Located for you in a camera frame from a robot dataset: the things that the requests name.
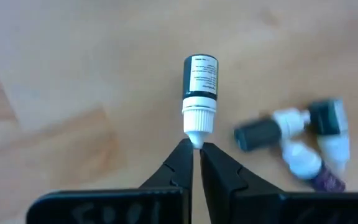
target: wooden table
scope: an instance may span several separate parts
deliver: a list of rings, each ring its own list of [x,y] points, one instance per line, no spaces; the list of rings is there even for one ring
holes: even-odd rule
[[[358,1],[0,0],[0,223],[51,190],[143,183],[184,137],[194,53],[219,60],[209,141],[284,190],[310,189],[278,151],[241,152],[233,126],[343,97],[358,191]],[[197,162],[193,190],[193,221],[209,223]]]

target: white label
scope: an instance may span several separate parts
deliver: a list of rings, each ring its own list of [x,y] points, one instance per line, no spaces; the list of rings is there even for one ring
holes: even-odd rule
[[[347,131],[349,129],[349,125],[347,123],[347,117],[345,109],[343,107],[343,101],[336,100],[334,103],[334,108],[340,132]]]
[[[207,91],[216,94],[217,82],[218,61],[205,55],[192,56],[190,91]]]

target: purple liquid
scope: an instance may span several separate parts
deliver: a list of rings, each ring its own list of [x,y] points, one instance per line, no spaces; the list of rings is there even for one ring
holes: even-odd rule
[[[345,182],[336,177],[324,163],[320,172],[315,178],[309,180],[309,183],[315,191],[320,192],[343,192],[346,188]]]

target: dropper tip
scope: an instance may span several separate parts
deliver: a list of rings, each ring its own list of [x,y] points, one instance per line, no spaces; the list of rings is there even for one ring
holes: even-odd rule
[[[206,137],[205,133],[198,132],[198,131],[190,131],[186,134],[189,136],[190,141],[191,141],[191,143],[193,143],[193,147],[195,149],[203,148],[204,138]]]

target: plastic bottle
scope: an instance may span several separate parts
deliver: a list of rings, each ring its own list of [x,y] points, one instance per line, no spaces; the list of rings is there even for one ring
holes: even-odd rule
[[[283,159],[291,173],[316,191],[343,192],[346,185],[324,164],[320,156],[302,142],[282,141]]]
[[[183,70],[183,131],[201,149],[213,132],[218,98],[218,60],[206,54],[189,56]]]
[[[342,175],[350,159],[349,128],[343,101],[327,99],[309,106],[311,125],[323,156],[333,171]]]
[[[249,121],[236,127],[234,137],[240,149],[252,151],[300,134],[309,122],[309,111],[296,108],[277,110],[271,117]]]

